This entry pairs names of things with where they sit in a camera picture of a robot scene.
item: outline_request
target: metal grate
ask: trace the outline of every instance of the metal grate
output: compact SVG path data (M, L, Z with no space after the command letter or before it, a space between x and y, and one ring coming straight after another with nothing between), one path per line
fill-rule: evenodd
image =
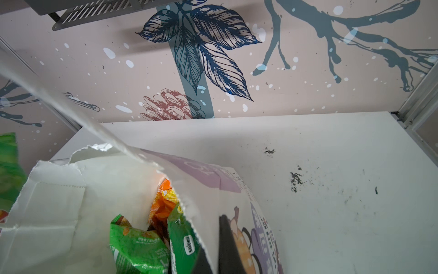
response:
M176 0L97 0L69 8L53 25L57 31L85 23L116 17L136 11L147 10L177 2Z

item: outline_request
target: purple print on bag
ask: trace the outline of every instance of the purple print on bag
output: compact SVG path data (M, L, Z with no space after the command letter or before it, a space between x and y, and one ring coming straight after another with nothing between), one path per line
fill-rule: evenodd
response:
M236 183L236 181L215 166L174 155L158 153L145 149L142 150L146 153L158 156L173 163L179 169L194 177L205 186L208 186L212 189L216 188L220 190L241 193L239 185Z
M251 211L254 220L254 228L251 230L252 249L260 262L262 272L283 274L277 244L268 222L259 216L252 203Z

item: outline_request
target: green package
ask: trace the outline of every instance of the green package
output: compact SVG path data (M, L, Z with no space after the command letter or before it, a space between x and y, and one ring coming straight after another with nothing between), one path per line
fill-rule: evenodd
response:
M198 240L190 223L184 217L180 204L177 204L167 219L172 274L189 274L198 258Z
M109 241L117 274L167 274L170 251L154 231L132 228L119 214L111 222Z
M6 220L26 179L26 173L18 164L15 133L0 135L0 222Z

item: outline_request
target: white paper bag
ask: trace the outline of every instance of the white paper bag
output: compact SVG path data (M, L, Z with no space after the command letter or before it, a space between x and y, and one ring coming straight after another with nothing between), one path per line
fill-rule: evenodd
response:
M75 152L67 164L40 161L29 175L0 234L0 273L115 273L111 220L124 215L146 230L164 178L180 200L213 274L219 231L232 232L246 273L280 273L272 230L254 196L232 168L126 145L50 92L27 68L0 53L0 73L74 118L108 142Z

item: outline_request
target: shelf surface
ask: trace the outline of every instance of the shelf surface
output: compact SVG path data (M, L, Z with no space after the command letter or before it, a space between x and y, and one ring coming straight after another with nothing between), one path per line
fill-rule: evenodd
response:
M285 274L438 269L438 168L389 113L103 125L131 146L233 167ZM53 160L101 142L81 129Z

